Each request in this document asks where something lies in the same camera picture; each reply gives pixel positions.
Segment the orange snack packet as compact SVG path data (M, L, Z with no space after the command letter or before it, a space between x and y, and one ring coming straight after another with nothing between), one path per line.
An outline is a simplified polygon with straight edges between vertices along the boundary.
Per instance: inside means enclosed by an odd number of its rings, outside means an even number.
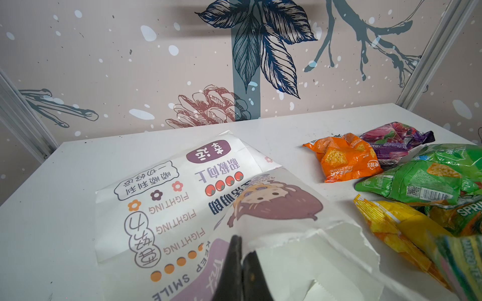
M352 133L313 140L303 147L316 154L327 183L366 178L383 172L372 146Z

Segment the purple candy packet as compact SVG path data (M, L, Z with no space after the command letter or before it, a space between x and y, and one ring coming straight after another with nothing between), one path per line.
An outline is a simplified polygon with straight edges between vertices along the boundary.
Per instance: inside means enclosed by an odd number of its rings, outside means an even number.
M401 122L391 122L372 129L360 138L374 149L382 169L394 167L412 149L435 141L433 131L420 132Z

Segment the green chips bag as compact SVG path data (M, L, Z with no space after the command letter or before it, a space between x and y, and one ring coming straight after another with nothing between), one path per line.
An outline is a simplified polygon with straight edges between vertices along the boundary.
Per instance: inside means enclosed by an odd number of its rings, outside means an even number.
M411 206L450 209L475 203L481 200L481 147L431 144L410 161L360 181L355 189Z

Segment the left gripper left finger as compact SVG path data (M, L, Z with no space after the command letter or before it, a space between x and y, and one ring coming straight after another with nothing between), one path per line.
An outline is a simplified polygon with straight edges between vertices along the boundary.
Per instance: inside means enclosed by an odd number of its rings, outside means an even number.
M222 269L217 289L212 301L241 301L242 285L242 238L234 235L231 238L225 264Z

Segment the white printed paper bag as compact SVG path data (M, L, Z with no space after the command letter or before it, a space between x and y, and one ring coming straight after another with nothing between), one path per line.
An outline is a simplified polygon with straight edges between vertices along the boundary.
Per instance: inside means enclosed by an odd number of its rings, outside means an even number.
M104 300L212 300L231 238L256 252L274 300L379 300L360 226L225 132L96 194Z

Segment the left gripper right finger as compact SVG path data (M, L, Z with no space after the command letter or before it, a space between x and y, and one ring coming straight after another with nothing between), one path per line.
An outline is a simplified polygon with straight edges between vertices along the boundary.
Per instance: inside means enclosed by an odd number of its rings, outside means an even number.
M244 301L273 301L256 252L249 253L242 263Z

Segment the yellow snack packet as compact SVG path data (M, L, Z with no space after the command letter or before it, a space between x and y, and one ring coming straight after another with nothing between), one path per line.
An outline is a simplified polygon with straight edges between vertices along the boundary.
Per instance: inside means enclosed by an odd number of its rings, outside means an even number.
M379 240L443 287L450 289L429 256L436 248L434 240L439 237L452 237L450 232L405 203L369 201L360 195L356 196L354 203L370 231Z

